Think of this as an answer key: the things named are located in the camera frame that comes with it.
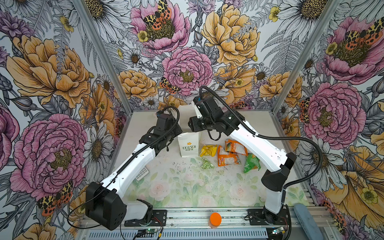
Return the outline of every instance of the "snack bag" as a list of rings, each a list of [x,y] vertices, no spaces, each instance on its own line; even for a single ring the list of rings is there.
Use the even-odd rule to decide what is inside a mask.
[[[200,157],[202,156],[211,156],[214,157],[216,155],[217,145],[204,145],[201,148]]]
[[[224,151],[224,148],[219,145],[217,148],[217,165],[221,167],[234,164],[240,164],[239,157],[235,153]]]
[[[248,154],[247,160],[245,161],[244,173],[249,172],[251,169],[259,169],[261,168],[260,159],[253,155],[252,153]]]
[[[203,165],[201,165],[202,169],[215,168],[215,166],[210,161],[208,161],[206,158],[203,157],[202,161],[203,161]]]
[[[225,141],[225,151],[235,152],[244,156],[248,155],[247,149],[241,143],[231,139]]]

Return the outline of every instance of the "orange-capped jar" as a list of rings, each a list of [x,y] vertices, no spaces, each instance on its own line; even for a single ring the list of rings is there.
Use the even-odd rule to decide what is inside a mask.
[[[218,214],[217,212],[212,213],[211,216],[209,217],[208,224],[211,228],[217,228],[218,226],[220,226],[221,215]]]

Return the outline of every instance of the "black mounting plate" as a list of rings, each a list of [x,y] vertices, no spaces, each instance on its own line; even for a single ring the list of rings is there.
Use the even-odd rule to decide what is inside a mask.
[[[260,225],[269,225],[266,220],[264,219],[264,215],[263,215],[263,209],[248,209],[247,210],[248,212],[248,215],[249,215],[249,224],[251,226],[260,226]],[[287,211],[285,208],[282,208],[279,212],[279,214],[277,215],[277,219],[275,220],[275,222],[273,223],[274,225],[285,225],[285,221],[284,219],[285,218],[286,222],[288,223],[288,215],[287,215]]]
[[[161,221],[161,224],[163,227],[167,223],[167,210],[156,210],[154,209],[152,212],[152,217],[156,217],[159,221]],[[124,226],[126,227],[160,227],[160,223],[155,220],[151,220],[151,222],[148,225],[143,224],[141,220],[128,220],[124,222]]]

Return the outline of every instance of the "floral wallpaper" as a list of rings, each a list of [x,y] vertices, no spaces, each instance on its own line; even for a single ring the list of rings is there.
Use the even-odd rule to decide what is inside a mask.
[[[321,147],[324,161],[310,184],[343,239],[384,239],[383,12],[382,1],[340,3],[307,56],[298,101],[289,95],[277,111],[287,136]],[[306,142],[290,145],[303,172],[312,172],[315,149]]]
[[[83,29],[72,1],[65,16]],[[271,109],[327,0],[85,2],[132,108],[152,110],[190,104],[202,85],[233,108]]]
[[[127,114],[74,8],[0,1],[0,231],[73,240]],[[77,21],[73,26],[70,21]]]

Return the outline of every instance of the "black cable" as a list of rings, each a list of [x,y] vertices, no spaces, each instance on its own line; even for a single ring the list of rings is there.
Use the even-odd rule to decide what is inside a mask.
[[[69,217],[70,217],[70,215],[71,215],[76,209],[78,209],[79,207],[83,206],[83,205],[86,204],[87,202],[92,201],[92,200],[95,199],[98,195],[100,195],[105,189],[107,189],[107,188],[109,187],[109,185],[115,180],[116,177],[117,177],[117,176],[115,176],[115,177],[112,179],[112,181],[111,181],[110,183],[108,183],[108,185],[107,185],[102,191],[100,191],[96,196],[94,196],[94,197],[91,198],[90,200],[86,201],[85,203],[78,205],[76,208],[74,208],[72,211],[70,211],[70,212],[68,213],[68,215],[67,215],[67,223],[68,223],[71,227],[74,227],[74,228],[77,228],[77,229],[90,229],[90,228],[94,228],[94,227],[101,226],[101,224],[99,224],[99,225],[96,225],[96,226],[93,226],[93,227],[77,227],[77,226],[75,226],[75,225],[73,225],[73,224],[70,223],[70,219],[69,219]]]
[[[121,237],[122,237],[124,240],[126,240],[126,239],[124,238],[123,234],[122,234],[122,231],[121,231],[121,224],[120,224],[120,234],[121,234]]]
[[[213,140],[213,141],[217,141],[221,138],[221,132],[218,133],[218,138],[217,139],[213,139],[212,136],[211,136],[211,131],[208,131],[208,135],[209,137]]]
[[[163,139],[164,137],[166,137],[170,132],[172,132],[172,130],[177,126],[178,122],[179,122],[179,119],[180,119],[180,113],[179,113],[179,110],[177,109],[177,107],[175,106],[166,106],[163,110],[161,110],[161,113],[163,113],[165,110],[167,110],[168,108],[173,108],[175,109],[176,113],[177,113],[177,117],[176,117],[176,121],[173,123],[173,125],[171,126],[171,128],[166,131],[163,135],[159,136],[158,138],[156,138],[153,142],[151,142],[150,144],[147,144],[145,145],[144,147],[142,147],[140,150],[138,150],[137,152],[135,152],[134,154],[132,154],[132,156],[128,159],[128,161],[126,161],[124,163],[124,165],[119,168],[119,170],[117,170],[117,175],[119,175],[131,162],[132,160],[137,157],[142,151],[144,151],[145,149],[151,147],[153,144],[155,144],[157,141]]]
[[[287,233],[287,236],[285,237],[284,240],[288,240],[288,238],[290,237],[291,235],[291,230],[292,230],[292,221],[291,221],[291,214],[289,212],[289,208],[288,208],[288,204],[285,205],[285,208],[287,210],[287,215],[288,215],[288,233]]]
[[[117,178],[117,176],[132,162],[132,160],[137,156],[139,155],[142,151],[144,151],[145,149],[151,147],[153,144],[155,144],[157,141],[163,139],[165,136],[167,136],[178,124],[179,122],[179,118],[180,118],[180,113],[179,113],[179,110],[177,109],[177,107],[175,106],[166,106],[163,110],[161,110],[161,113],[163,113],[165,110],[167,110],[168,108],[173,108],[176,110],[176,113],[177,113],[177,117],[176,117],[176,121],[173,123],[173,125],[171,126],[171,128],[166,131],[163,135],[159,136],[158,138],[156,138],[153,142],[151,142],[150,144],[147,144],[146,146],[144,146],[143,148],[141,148],[140,150],[138,150],[137,152],[135,152],[134,154],[132,154],[132,157],[129,158],[129,160],[116,172],[116,176],[112,179],[112,181],[110,183],[108,183],[108,185],[102,190],[100,191],[96,196],[94,196],[93,198],[91,198],[90,200],[86,201],[85,203],[77,206],[75,209],[73,209],[67,216],[67,222],[68,224],[71,226],[71,227],[74,227],[74,228],[77,228],[77,229],[90,229],[90,228],[94,228],[94,227],[98,227],[98,226],[101,226],[101,224],[99,225],[96,225],[96,226],[93,226],[93,227],[77,227],[73,224],[70,223],[70,220],[69,220],[69,216],[76,210],[78,209],[79,207],[85,205],[87,202],[89,201],[92,201],[93,199],[95,199],[97,196],[99,196],[104,190],[106,190],[109,185],[114,182],[114,180]]]
[[[323,154],[321,152],[321,149],[320,147],[315,143],[313,142],[312,140],[308,139],[308,138],[304,138],[304,137],[269,137],[269,136],[264,136],[264,135],[256,135],[256,132],[254,132],[252,129],[250,129],[244,122],[243,120],[235,113],[235,111],[226,103],[226,101],[221,98],[219,95],[217,95],[215,93],[215,91],[213,91],[212,89],[210,89],[209,87],[207,86],[201,86],[200,89],[199,89],[199,95],[200,95],[200,99],[203,99],[203,89],[207,90],[209,93],[212,93],[213,96],[215,96],[240,122],[240,124],[249,132],[251,133],[253,136],[256,136],[256,137],[259,137],[259,138],[262,138],[262,139],[267,139],[267,140],[301,140],[301,141],[305,141],[305,142],[308,142],[310,144],[312,144],[316,151],[318,152],[318,155],[319,155],[319,162],[317,163],[317,166],[315,168],[315,170],[313,170],[313,172],[311,172],[310,174],[308,174],[307,176],[303,177],[303,178],[300,178],[298,180],[295,180],[295,181],[292,181],[292,182],[288,182],[286,183],[284,186],[283,186],[283,191],[285,191],[285,189],[287,187],[289,187],[290,185],[293,185],[293,184],[297,184],[297,183],[300,183],[300,182],[304,182],[306,180],[309,180],[311,177],[313,177],[319,170],[320,170],[320,167],[321,165],[323,164]]]

